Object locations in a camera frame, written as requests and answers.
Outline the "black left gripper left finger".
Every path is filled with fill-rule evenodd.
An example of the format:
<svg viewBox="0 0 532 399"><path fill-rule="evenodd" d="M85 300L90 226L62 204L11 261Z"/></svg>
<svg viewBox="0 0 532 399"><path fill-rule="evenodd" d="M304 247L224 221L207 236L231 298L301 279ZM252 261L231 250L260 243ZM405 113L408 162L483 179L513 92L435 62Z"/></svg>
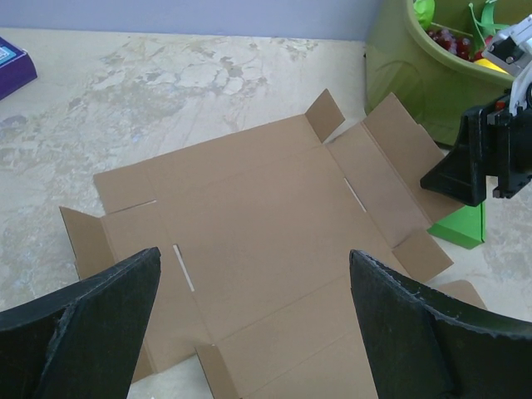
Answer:
<svg viewBox="0 0 532 399"><path fill-rule="evenodd" d="M125 398L160 281L144 249L1 313L3 398Z"/></svg>

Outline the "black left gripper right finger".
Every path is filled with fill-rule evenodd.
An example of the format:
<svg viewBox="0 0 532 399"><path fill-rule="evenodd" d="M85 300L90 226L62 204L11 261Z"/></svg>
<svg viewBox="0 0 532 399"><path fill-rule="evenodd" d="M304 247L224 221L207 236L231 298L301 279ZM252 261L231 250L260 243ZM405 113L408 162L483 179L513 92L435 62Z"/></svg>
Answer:
<svg viewBox="0 0 532 399"><path fill-rule="evenodd" d="M529 398L531 324L349 255L357 321L380 398Z"/></svg>

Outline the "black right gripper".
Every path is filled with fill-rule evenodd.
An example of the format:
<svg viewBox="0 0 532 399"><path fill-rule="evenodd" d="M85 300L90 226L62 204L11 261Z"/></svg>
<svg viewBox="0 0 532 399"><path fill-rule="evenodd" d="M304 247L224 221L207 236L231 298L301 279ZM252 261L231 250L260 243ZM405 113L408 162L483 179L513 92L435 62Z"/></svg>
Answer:
<svg viewBox="0 0 532 399"><path fill-rule="evenodd" d="M486 188L495 177L495 188ZM491 196L511 199L531 182L531 110L510 113L503 94L483 110L474 106L461 116L450 152L420 180L422 189L464 205L477 206Z"/></svg>

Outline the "small green box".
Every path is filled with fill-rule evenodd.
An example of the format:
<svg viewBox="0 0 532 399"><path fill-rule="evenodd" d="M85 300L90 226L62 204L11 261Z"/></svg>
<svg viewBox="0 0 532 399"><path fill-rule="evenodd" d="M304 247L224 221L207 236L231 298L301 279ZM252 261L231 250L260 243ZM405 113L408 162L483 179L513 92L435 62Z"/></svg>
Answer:
<svg viewBox="0 0 532 399"><path fill-rule="evenodd" d="M464 249L473 249L485 242L485 203L464 206L433 224L428 233Z"/></svg>

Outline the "purple rectangular box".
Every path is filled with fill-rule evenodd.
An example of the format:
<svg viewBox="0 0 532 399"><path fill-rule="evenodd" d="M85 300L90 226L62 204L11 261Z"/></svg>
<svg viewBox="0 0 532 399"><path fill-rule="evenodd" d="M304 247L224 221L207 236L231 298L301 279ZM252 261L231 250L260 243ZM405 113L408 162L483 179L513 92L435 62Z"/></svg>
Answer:
<svg viewBox="0 0 532 399"><path fill-rule="evenodd" d="M0 99L37 79L37 69L29 53L1 38Z"/></svg>

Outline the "yellow lemon toy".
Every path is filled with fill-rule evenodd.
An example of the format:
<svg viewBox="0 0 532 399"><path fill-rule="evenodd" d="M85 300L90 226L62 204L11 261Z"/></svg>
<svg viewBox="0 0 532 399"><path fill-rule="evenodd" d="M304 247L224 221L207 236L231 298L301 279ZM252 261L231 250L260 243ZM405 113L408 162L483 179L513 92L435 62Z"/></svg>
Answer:
<svg viewBox="0 0 532 399"><path fill-rule="evenodd" d="M507 74L507 71L505 71L504 69L500 68L499 66L497 66L496 64L494 64L493 62L491 62L490 60L488 60L486 58L478 59L478 60L474 61L474 63L477 66L485 67L485 68L490 69L492 71L497 71L497 72L500 72L500 73L503 73L503 74Z"/></svg>

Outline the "red grape bunch in basket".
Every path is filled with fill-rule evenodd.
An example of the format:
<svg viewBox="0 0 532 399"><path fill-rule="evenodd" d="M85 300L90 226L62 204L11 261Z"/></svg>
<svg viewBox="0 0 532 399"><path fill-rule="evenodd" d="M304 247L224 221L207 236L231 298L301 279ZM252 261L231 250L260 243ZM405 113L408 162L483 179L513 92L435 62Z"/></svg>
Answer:
<svg viewBox="0 0 532 399"><path fill-rule="evenodd" d="M483 58L482 50L474 52L473 41L469 37L457 36L446 28L429 28L426 34L438 46L465 61L477 62Z"/></svg>

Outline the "green plastic basket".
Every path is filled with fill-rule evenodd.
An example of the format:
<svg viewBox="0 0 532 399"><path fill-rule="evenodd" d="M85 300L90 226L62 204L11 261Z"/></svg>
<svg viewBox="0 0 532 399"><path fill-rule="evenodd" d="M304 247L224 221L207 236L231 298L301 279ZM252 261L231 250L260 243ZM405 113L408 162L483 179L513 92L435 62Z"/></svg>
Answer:
<svg viewBox="0 0 532 399"><path fill-rule="evenodd" d="M453 145L462 112L493 101L512 82L430 39L411 1L381 3L366 42L366 112L393 93L436 142Z"/></svg>

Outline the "pink dragon fruit toy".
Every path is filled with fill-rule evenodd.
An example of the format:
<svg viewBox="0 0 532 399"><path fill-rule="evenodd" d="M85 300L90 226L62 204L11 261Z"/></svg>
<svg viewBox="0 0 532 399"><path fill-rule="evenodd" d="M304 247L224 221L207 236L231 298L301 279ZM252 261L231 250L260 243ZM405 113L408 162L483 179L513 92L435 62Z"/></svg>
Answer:
<svg viewBox="0 0 532 399"><path fill-rule="evenodd" d="M488 44L488 37L493 37L498 31L509 26L495 21L497 2L497 0L486 0L479 4L468 3L472 21L473 44L476 50L483 49Z"/></svg>

